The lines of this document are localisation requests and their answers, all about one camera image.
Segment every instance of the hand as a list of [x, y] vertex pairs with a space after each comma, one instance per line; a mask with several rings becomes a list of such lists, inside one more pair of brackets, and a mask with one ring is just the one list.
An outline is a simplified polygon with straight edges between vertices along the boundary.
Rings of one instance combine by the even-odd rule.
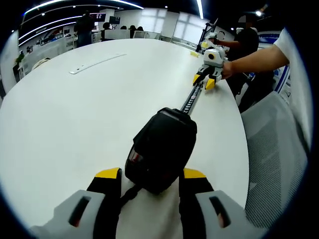
[[214, 44], [214, 45], [219, 45], [220, 41], [217, 38], [211, 38], [210, 41]]
[[231, 62], [225, 62], [221, 73], [222, 79], [227, 79], [234, 74]]

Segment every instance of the black shirt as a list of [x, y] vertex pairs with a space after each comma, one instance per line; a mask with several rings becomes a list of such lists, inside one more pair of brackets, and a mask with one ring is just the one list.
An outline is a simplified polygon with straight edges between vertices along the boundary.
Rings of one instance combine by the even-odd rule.
[[83, 16], [76, 21], [74, 25], [74, 31], [77, 31], [78, 34], [83, 32], [92, 31], [94, 28], [94, 20], [91, 16]]
[[240, 48], [230, 48], [227, 54], [229, 61], [234, 61], [239, 58], [250, 55], [257, 51], [259, 44], [259, 37], [254, 29], [247, 28], [243, 29], [235, 37], [234, 41], [239, 41], [241, 44]]

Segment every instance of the white table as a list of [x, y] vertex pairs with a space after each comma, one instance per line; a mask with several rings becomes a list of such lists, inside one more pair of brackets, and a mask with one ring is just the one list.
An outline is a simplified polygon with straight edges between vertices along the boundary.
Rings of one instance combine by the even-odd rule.
[[[116, 53], [127, 55], [69, 73]], [[0, 110], [0, 181], [21, 221], [44, 224], [55, 206], [86, 189], [96, 173], [124, 169], [133, 137], [159, 109], [180, 109], [202, 61], [171, 43], [123, 39], [66, 52], [25, 76]], [[247, 142], [226, 81], [201, 93], [191, 118], [198, 133], [187, 167], [203, 172], [215, 190], [244, 207]], [[122, 193], [130, 187], [127, 181]], [[156, 227], [180, 238], [178, 203], [177, 181], [160, 197], [140, 191], [122, 208], [117, 237], [129, 232], [130, 238], [154, 238], [164, 233]]]

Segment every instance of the monitor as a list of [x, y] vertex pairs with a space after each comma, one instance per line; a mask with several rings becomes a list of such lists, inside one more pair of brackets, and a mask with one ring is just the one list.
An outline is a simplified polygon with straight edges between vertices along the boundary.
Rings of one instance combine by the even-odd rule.
[[91, 17], [93, 17], [94, 21], [105, 21], [106, 13], [91, 13]]
[[118, 16], [110, 16], [110, 24], [120, 24], [120, 17]]

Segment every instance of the gray mesh chair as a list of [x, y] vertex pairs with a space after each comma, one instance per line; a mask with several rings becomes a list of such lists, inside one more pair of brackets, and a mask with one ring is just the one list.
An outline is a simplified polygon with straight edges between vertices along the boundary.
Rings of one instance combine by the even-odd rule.
[[289, 106], [276, 92], [241, 114], [249, 154], [246, 217], [269, 228], [296, 192], [307, 165]]

